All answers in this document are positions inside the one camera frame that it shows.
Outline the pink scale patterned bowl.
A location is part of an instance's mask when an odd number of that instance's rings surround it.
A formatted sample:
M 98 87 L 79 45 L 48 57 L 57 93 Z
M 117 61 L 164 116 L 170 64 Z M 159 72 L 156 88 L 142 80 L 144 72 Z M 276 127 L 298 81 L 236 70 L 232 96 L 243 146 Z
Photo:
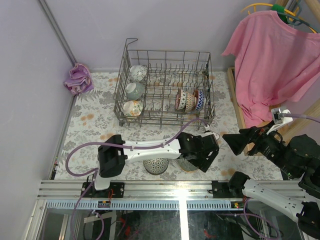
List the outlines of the pink scale patterned bowl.
M 175 97 L 175 110 L 176 111 L 180 110 L 181 106 L 182 106 L 182 91 L 179 88 Z

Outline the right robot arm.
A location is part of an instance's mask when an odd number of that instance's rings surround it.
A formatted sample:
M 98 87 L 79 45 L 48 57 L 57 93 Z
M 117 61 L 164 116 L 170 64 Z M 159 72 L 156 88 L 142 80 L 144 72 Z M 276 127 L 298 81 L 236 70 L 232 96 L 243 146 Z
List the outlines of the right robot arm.
M 248 155 L 261 153 L 289 179 L 299 179 L 298 186 L 308 195 L 319 199 L 320 146 L 306 134 L 295 136 L 285 144 L 282 135 L 270 129 L 270 125 L 251 127 L 222 137 L 236 156 L 253 143 Z M 256 199 L 286 215 L 308 236 L 320 238 L 320 207 L 317 202 L 282 195 L 240 171 L 232 175 L 227 185 L 231 196 Z

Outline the blue zigzag bowl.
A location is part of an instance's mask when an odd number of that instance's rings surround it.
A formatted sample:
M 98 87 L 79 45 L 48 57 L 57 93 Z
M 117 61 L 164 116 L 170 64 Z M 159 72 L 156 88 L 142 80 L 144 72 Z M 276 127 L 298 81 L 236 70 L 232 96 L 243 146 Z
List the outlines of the blue zigzag bowl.
M 202 91 L 199 90 L 198 98 L 196 100 L 195 110 L 200 111 L 205 103 L 205 95 Z

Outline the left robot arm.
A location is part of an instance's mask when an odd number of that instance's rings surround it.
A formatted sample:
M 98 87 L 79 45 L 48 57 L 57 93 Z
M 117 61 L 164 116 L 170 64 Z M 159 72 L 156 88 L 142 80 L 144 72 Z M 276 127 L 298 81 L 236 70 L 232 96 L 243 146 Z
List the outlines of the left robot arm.
M 189 162 L 206 172 L 219 153 L 220 136 L 207 130 L 202 135 L 181 132 L 177 138 L 152 141 L 124 141 L 120 134 L 112 136 L 98 147 L 98 174 L 92 191 L 105 197 L 110 190 L 111 179 L 120 175 L 126 164 L 155 159 Z

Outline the grey dotted bowl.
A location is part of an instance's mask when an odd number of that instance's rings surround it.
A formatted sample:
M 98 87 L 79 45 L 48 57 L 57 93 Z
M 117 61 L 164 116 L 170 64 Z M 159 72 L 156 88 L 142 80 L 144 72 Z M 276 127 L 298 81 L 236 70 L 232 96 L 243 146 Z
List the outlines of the grey dotted bowl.
M 125 93 L 128 100 L 138 100 L 145 92 L 145 86 L 139 82 L 131 82 L 125 87 Z

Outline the white bowl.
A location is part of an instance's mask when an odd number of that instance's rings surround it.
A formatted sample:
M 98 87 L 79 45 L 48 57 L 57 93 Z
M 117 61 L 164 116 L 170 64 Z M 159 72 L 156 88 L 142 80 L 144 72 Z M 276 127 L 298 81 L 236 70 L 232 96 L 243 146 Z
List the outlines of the white bowl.
M 187 108 L 187 100 L 189 93 L 183 89 L 180 90 L 178 110 L 185 111 Z

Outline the yellow floral bowl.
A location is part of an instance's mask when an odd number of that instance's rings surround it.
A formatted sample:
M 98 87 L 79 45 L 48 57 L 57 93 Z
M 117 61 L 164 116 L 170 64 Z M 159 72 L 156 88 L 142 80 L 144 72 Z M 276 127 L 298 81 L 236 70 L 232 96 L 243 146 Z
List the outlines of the yellow floral bowl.
M 127 117 L 138 117 L 143 111 L 143 104 L 139 100 L 130 100 L 124 103 L 122 112 Z

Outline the brown lattice patterned bowl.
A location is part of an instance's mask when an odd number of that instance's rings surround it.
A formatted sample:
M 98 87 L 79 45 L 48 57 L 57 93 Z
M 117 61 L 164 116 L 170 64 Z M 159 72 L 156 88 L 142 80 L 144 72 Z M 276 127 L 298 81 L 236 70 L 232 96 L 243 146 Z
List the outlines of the brown lattice patterned bowl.
M 189 92 L 186 92 L 186 106 L 185 106 L 185 112 L 191 112 L 195 109 L 195 105 L 197 102 L 197 98 Z

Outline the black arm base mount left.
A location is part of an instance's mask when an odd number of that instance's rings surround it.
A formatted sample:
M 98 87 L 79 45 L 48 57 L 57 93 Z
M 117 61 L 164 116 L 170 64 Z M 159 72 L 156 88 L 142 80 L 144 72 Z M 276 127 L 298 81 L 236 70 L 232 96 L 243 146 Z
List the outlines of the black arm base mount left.
M 122 199 L 125 193 L 124 182 L 112 182 L 109 188 L 96 190 L 95 186 L 90 186 L 88 191 L 83 195 L 84 198 L 105 198 L 105 199 Z

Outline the red diamond patterned bowl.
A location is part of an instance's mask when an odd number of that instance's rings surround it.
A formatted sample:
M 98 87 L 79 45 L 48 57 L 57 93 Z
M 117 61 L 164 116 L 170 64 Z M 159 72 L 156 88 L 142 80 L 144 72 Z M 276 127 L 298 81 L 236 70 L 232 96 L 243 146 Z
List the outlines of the red diamond patterned bowl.
M 193 91 L 193 95 L 198 99 L 198 97 L 199 97 L 199 90 L 198 90 L 197 88 Z

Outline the black patterned bowl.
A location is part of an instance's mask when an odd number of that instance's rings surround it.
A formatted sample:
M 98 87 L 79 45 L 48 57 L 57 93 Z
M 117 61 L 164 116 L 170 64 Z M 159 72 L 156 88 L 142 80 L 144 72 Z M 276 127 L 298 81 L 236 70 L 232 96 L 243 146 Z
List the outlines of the black patterned bowl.
M 167 158 L 144 160 L 143 166 L 149 174 L 157 176 L 163 174 L 167 170 L 169 160 Z

